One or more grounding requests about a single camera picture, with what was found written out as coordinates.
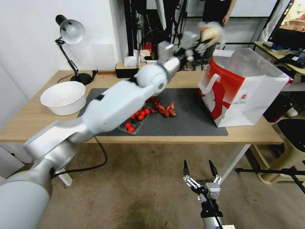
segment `shopping bag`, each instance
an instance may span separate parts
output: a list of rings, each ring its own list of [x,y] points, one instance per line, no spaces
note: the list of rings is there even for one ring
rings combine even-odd
[[[199,93],[218,127],[254,125],[289,76],[249,48],[216,50]]]

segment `hand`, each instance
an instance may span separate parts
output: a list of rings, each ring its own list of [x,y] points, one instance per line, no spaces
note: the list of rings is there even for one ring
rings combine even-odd
[[[226,15],[222,20],[222,25],[227,25],[230,19],[230,15]]]

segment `desk mat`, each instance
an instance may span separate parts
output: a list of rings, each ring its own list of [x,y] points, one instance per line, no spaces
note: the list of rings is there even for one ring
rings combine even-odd
[[[106,88],[91,89],[86,105],[80,110],[81,116],[89,102],[103,93]],[[226,128],[216,127],[210,112],[198,94],[197,88],[166,88],[157,96],[165,108],[174,102],[176,117],[164,118],[159,113],[149,114],[135,136],[227,136]],[[131,136],[118,128],[100,133],[98,136]]]

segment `table leg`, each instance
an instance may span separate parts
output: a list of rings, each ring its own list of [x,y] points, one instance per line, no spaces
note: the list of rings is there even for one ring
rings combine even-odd
[[[6,179],[2,176],[0,176],[0,185],[5,181]]]
[[[239,162],[241,157],[245,154],[247,149],[251,146],[251,144],[246,145],[237,145],[233,150],[231,156],[227,159],[224,166],[221,168],[219,175],[222,176],[222,180],[220,184],[225,180],[225,178],[229,175],[234,166]]]
[[[61,173],[61,172],[65,172],[65,169],[63,168],[61,170],[56,171],[55,173]],[[65,185],[71,186],[73,180],[68,173],[64,173],[62,175],[59,175],[58,177],[62,180],[62,182]]]

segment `gray carpet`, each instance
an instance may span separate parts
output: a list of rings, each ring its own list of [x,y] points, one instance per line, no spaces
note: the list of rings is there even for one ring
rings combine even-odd
[[[195,179],[210,178],[208,160],[220,170],[234,145],[105,144],[105,167],[71,174],[65,187],[53,180],[42,229],[202,228],[201,206],[182,181],[183,160]],[[82,144],[67,168],[104,158],[96,144]],[[239,167],[250,168],[244,156]],[[236,228],[303,228],[305,195],[294,183],[263,184],[255,174],[232,172],[221,186],[220,210]]]

